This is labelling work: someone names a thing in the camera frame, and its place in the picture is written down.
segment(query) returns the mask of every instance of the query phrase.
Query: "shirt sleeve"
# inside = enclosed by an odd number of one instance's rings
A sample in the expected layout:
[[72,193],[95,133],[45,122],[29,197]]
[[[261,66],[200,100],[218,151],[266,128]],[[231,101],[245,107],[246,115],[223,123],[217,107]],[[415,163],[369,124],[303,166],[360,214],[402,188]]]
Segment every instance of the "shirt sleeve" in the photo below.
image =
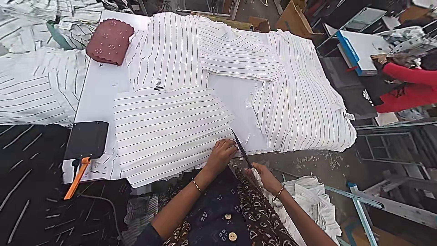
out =
[[415,84],[437,86],[437,70],[409,69],[394,63],[386,63],[382,71],[391,77]]
[[164,240],[152,226],[148,224],[144,231],[138,236],[133,246],[161,246]]

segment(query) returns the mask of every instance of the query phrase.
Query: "bracelet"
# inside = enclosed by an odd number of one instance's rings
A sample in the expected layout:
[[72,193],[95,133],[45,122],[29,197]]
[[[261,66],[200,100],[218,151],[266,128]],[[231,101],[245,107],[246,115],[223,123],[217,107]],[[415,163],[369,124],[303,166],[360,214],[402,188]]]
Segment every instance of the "bracelet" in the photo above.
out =
[[196,181],[194,181],[194,179],[193,179],[193,184],[196,186],[196,188],[197,188],[200,192],[202,192],[202,190],[197,186]]
[[281,192],[284,190],[285,185],[282,186],[281,190],[277,193],[277,195],[273,198],[273,201],[277,199],[277,197],[281,194]]

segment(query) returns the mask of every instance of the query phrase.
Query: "white table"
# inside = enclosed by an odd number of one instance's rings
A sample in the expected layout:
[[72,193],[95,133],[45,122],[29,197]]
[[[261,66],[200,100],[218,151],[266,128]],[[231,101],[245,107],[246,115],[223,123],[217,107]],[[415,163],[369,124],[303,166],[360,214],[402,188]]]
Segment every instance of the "white table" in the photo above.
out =
[[[131,25],[135,30],[146,30],[150,17],[124,14],[113,11],[103,11],[101,21],[115,18]],[[256,128],[256,116],[254,111],[246,108],[244,101],[255,89],[255,84],[260,83],[255,80],[238,79],[217,75],[209,76],[210,88],[213,88],[220,99],[228,106],[234,114],[235,120],[231,127],[238,136],[239,140],[245,143],[250,134],[248,142],[243,144],[248,154],[259,154],[277,151],[267,148],[265,136]],[[85,85],[79,100],[74,122],[105,121],[109,123],[108,136],[106,139],[105,153],[112,153],[116,148],[115,138],[115,119],[114,119],[114,98],[118,92],[129,91],[128,69],[126,63],[116,66],[107,63],[90,61]],[[121,170],[117,165],[117,160],[103,156],[99,161],[93,160],[90,168],[85,172],[82,180],[112,179],[120,178]],[[73,181],[72,160],[64,161],[64,182]]]

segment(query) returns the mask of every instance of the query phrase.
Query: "orange tool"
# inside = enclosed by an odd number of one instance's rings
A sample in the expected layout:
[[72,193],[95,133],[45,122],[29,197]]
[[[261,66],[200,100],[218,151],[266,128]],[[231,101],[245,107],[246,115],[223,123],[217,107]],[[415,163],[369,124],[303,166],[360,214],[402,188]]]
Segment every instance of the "orange tool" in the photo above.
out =
[[82,178],[82,175],[85,173],[85,170],[87,169],[87,166],[90,162],[91,160],[89,157],[82,158],[82,165],[80,166],[79,173],[77,173],[76,177],[74,178],[74,181],[71,184],[70,189],[68,189],[68,192],[64,197],[64,200],[68,200],[73,197],[73,194],[76,192],[77,186],[79,185],[80,179]]

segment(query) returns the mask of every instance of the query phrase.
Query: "maroon fabric bundle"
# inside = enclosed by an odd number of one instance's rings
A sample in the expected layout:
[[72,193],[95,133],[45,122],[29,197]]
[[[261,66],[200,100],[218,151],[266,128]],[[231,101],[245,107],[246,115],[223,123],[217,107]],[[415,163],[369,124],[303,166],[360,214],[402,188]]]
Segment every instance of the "maroon fabric bundle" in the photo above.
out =
[[134,28],[116,19],[102,21],[87,46],[87,55],[97,62],[120,66]]

